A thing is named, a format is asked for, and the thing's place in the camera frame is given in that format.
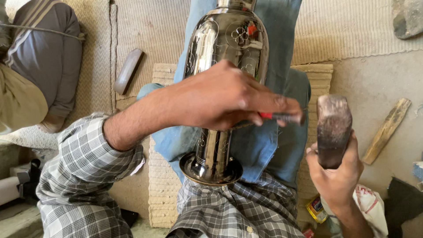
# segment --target denim cloth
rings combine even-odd
[[[266,86],[273,92],[295,98],[305,108],[311,89],[307,75],[290,69],[294,46],[294,28],[301,0],[258,0],[254,12],[261,18],[269,38],[269,65]],[[216,8],[216,0],[191,0],[190,16],[185,30],[184,51],[179,58],[174,83],[182,80],[188,44],[197,22],[208,11]],[[137,100],[149,92],[163,87],[158,83],[145,85]],[[265,121],[261,127],[249,126],[233,132],[230,155],[243,166],[242,178],[246,182],[256,181],[267,168],[284,184],[296,188],[295,178],[307,140],[306,123],[299,127],[278,127],[276,121]],[[193,151],[200,129],[177,126],[154,133],[154,149],[169,162],[181,182],[184,175],[179,168],[179,159]]]

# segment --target knee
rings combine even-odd
[[[72,7],[66,3],[56,3],[52,10],[56,12],[61,30],[64,33],[73,36],[78,36],[81,33],[78,18]]]
[[[140,100],[141,98],[147,96],[152,91],[154,91],[156,89],[161,89],[161,88],[164,88],[164,86],[161,85],[160,83],[148,83],[148,84],[144,85],[140,89],[140,91],[138,92],[137,101]]]
[[[310,81],[307,74],[296,69],[289,69],[284,95],[295,98],[305,108],[311,97]]]

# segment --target right hand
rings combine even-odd
[[[227,130],[241,120],[263,124],[258,112],[285,112],[302,115],[299,103],[292,98],[272,93],[250,74],[228,60],[171,86],[154,90],[142,100],[156,107],[167,102],[160,116],[168,125],[185,125]]]
[[[338,169],[323,169],[320,166],[317,143],[306,150],[311,180],[335,215],[355,205],[352,195],[364,169],[363,163],[358,158],[357,145],[357,137],[352,131],[342,164]]]

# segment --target shirt sleeve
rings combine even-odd
[[[107,115],[82,118],[58,137],[59,154],[43,167],[36,194],[48,237],[131,237],[107,191],[143,160],[141,145],[120,152],[106,141]]]

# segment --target woven mat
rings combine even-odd
[[[393,31],[392,0],[303,0],[292,65],[423,49]]]
[[[13,18],[15,12],[28,0],[9,0],[6,10]],[[76,91],[75,108],[65,121],[64,128],[77,119],[95,111],[112,113],[115,107],[115,92],[112,83],[116,69],[116,6],[109,0],[63,0],[70,5],[78,17],[82,30],[87,33],[83,45],[80,78]],[[31,148],[57,149],[57,134],[40,132],[35,126],[22,128],[11,134],[0,136],[9,141]]]
[[[178,63],[183,50],[190,0],[115,0],[118,5],[117,71],[128,53],[140,48],[145,55],[126,95],[134,97],[151,82],[155,63]]]
[[[175,70],[176,64],[155,64],[152,83],[164,86],[173,84]],[[154,150],[155,145],[156,142],[150,136],[148,216],[151,227],[170,228],[178,218],[176,195],[181,182],[163,156]]]
[[[330,81],[332,79],[333,65],[331,64],[308,64],[292,66],[292,68],[306,72],[311,85],[311,99],[309,103],[308,139],[306,147],[317,141],[317,97],[329,94]],[[155,64],[153,70],[153,83],[161,83],[165,86],[173,84],[175,64]],[[176,195],[181,183],[178,176],[171,169],[165,159],[154,150],[155,142],[150,136],[150,159],[148,162],[148,208],[150,225],[152,227],[170,228],[178,218],[176,212]],[[305,209],[305,204],[318,192],[310,179],[308,165],[305,159],[301,161],[297,175],[298,184],[298,217],[300,223],[315,222]]]

